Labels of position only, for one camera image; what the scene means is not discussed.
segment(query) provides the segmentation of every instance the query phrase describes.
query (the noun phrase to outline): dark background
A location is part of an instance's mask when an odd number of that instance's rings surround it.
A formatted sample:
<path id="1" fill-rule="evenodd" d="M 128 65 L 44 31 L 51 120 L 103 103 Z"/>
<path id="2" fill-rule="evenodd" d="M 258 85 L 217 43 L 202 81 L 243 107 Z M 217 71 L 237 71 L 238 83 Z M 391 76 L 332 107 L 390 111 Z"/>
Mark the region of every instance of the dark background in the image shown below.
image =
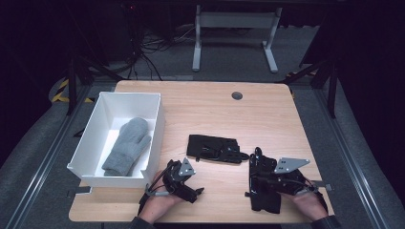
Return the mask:
<path id="1" fill-rule="evenodd" d="M 130 44 L 120 5 L 91 3 L 70 1 L 67 10 L 57 1 L 51 5 L 48 1 L 0 1 L 3 133 L 0 164 L 50 108 L 48 93 L 66 75 L 71 53 L 79 52 L 101 64 L 128 56 Z M 193 23 L 193 13 L 185 13 L 194 12 L 189 7 L 192 6 L 145 7 L 142 12 L 149 17 L 142 20 L 170 39 L 176 26 Z M 341 24 L 346 30 L 339 45 L 312 44 L 308 58 L 314 62 L 331 48 L 339 50 L 338 77 L 354 116 L 402 203 L 405 202 L 404 10 L 390 1 L 352 8 L 344 20 L 347 24 Z M 286 8 L 280 24 L 316 26 L 324 14 L 323 9 Z M 109 37 L 109 34 L 120 35 Z M 327 37 L 330 41 L 335 33 L 330 29 L 320 36 L 318 40 L 325 41 L 323 38 Z"/>

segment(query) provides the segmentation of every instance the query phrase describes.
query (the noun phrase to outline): metal bracket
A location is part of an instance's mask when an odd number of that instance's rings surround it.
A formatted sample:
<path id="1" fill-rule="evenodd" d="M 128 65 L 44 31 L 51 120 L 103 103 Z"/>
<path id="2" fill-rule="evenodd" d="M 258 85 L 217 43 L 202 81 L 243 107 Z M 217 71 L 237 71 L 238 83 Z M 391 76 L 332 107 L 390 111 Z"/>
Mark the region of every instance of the metal bracket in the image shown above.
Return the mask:
<path id="1" fill-rule="evenodd" d="M 325 185 L 325 188 L 326 188 L 326 190 L 327 190 L 328 192 L 334 190 L 333 185 L 331 185 L 331 184 L 326 184 L 326 185 Z"/>
<path id="2" fill-rule="evenodd" d="M 287 174 L 306 164 L 309 164 L 308 159 L 281 157 L 274 169 L 274 174 Z"/>
<path id="3" fill-rule="evenodd" d="M 185 157 L 179 169 L 179 176 L 185 177 L 185 176 L 193 176 L 195 174 L 196 171 L 193 169 L 190 162 L 188 162 L 187 157 Z"/>

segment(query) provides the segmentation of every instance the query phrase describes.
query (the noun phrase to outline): glove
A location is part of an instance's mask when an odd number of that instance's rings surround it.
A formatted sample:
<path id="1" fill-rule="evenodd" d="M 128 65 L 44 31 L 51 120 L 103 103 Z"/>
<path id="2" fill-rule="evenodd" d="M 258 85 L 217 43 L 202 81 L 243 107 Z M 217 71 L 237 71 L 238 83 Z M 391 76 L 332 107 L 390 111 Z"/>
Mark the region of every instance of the glove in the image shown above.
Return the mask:
<path id="1" fill-rule="evenodd" d="M 140 154 L 151 141 L 148 123 L 135 117 L 119 129 L 119 135 L 102 169 L 106 177 L 125 177 Z"/>

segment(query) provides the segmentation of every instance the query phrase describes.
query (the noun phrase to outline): floor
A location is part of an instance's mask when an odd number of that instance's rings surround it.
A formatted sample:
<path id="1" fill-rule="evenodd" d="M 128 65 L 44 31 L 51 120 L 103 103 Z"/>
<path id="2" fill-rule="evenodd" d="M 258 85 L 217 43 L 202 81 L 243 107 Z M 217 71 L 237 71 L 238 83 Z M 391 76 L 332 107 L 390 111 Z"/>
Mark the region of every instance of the floor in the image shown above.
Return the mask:
<path id="1" fill-rule="evenodd" d="M 162 80 L 230 81 L 273 83 L 300 63 L 317 28 L 280 28 L 272 45 L 279 72 L 270 73 L 261 42 L 267 31 L 206 31 L 202 38 L 202 64 L 191 71 L 193 36 L 165 51 L 146 54 L 159 70 Z M 111 63 L 111 69 L 122 63 Z M 129 74 L 133 80 L 158 80 L 156 72 L 140 59 Z M 326 109 L 328 84 L 313 90 L 306 76 L 290 86 L 323 180 L 331 184 L 330 201 L 344 228 L 405 228 L 405 212 L 388 180 L 378 168 L 338 85 L 336 119 Z M 63 78 L 54 82 L 50 99 Z M 97 99 L 99 92 L 114 90 L 116 82 L 97 76 L 93 85 L 77 85 L 79 98 Z M 78 104 L 66 115 L 68 103 L 54 102 L 15 147 L 0 170 L 0 228 L 125 228 L 127 222 L 72 222 L 69 211 L 73 198 L 68 193 L 79 178 L 66 168 L 80 132 L 95 106 Z M 169 228 L 173 225 L 158 225 Z M 249 228 L 268 228 L 253 225 Z M 283 224 L 284 229 L 310 228 L 308 224 Z"/>

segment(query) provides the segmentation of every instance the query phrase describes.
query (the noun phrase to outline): human hand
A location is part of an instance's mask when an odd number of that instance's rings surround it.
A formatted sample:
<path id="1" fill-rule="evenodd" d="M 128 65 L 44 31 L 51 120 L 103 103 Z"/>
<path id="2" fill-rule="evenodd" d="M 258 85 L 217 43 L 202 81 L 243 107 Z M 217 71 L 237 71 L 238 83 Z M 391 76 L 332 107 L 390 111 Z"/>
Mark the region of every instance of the human hand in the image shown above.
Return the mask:
<path id="1" fill-rule="evenodd" d="M 291 200 L 298 210 L 312 221 L 325 218 L 329 215 L 319 197 L 311 191 L 298 193 L 295 196 L 283 193 L 280 193 L 280 195 Z"/>
<path id="2" fill-rule="evenodd" d="M 158 171 L 156 173 L 154 180 L 158 177 L 159 174 L 161 174 L 161 171 Z M 155 187 L 159 187 L 157 189 L 157 192 L 166 191 L 161 178 L 155 184 Z M 171 194 L 162 197 L 149 197 L 142 211 L 139 213 L 139 218 L 149 222 L 150 224 L 154 224 L 155 221 L 164 216 L 164 214 L 166 214 L 170 208 L 182 201 L 183 199 Z"/>

